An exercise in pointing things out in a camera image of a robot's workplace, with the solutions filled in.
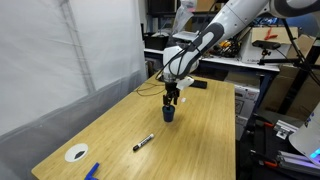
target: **white curtain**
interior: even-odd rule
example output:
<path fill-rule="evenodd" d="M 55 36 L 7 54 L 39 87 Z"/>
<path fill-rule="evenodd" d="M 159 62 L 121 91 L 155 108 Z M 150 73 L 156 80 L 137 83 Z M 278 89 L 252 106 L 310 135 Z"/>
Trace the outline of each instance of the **white curtain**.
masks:
<path fill-rule="evenodd" d="M 0 25 L 0 174 L 27 179 L 146 79 L 138 2 L 2 0 Z"/>

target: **black marker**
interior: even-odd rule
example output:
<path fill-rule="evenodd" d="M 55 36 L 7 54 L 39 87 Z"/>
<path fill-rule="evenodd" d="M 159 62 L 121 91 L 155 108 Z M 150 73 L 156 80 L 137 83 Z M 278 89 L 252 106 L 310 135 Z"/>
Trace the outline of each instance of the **black marker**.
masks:
<path fill-rule="evenodd" d="M 142 140 L 139 144 L 135 145 L 133 147 L 133 151 L 138 150 L 140 147 L 142 147 L 143 145 L 147 144 L 147 142 L 149 142 L 152 138 L 154 137 L 153 134 L 150 134 L 148 137 L 146 137 L 144 140 Z"/>

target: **wooden table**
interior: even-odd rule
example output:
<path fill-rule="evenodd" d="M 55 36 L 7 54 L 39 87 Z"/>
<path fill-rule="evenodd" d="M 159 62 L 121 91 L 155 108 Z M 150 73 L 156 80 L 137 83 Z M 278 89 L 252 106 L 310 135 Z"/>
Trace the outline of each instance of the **wooden table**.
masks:
<path fill-rule="evenodd" d="M 99 162 L 94 177 L 101 180 L 234 180 L 234 86 L 205 80 L 207 89 L 181 91 L 179 100 L 185 97 L 186 101 L 178 102 L 170 123 L 164 122 L 161 110 L 165 91 L 154 96 L 130 93 L 34 167 L 33 175 L 45 180 L 84 179 Z M 140 90 L 150 95 L 164 86 L 149 79 Z M 133 152 L 133 146 L 151 133 L 155 137 Z M 66 151 L 78 143 L 86 143 L 88 153 L 76 162 L 65 161 Z"/>

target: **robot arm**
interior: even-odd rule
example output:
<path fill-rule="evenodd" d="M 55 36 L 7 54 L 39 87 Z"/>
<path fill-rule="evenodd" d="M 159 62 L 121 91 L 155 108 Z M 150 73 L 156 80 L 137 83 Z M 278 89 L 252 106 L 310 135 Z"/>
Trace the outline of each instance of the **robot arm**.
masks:
<path fill-rule="evenodd" d="M 239 33 L 260 14 L 268 12 L 284 18 L 318 10 L 320 0 L 229 0 L 187 48 L 182 49 L 174 42 L 167 44 L 163 55 L 163 78 L 167 90 L 164 105 L 168 106 L 172 99 L 176 100 L 179 96 L 176 83 L 183 81 L 196 68 L 197 60 L 205 51 Z"/>

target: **black cup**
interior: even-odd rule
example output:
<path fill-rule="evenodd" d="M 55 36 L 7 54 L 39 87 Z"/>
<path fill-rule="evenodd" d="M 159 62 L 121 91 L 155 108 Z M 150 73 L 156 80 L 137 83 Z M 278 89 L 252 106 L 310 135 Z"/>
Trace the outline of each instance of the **black cup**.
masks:
<path fill-rule="evenodd" d="M 163 112 L 163 118 L 165 122 L 171 122 L 173 120 L 175 108 L 174 106 L 163 106 L 162 112 Z"/>

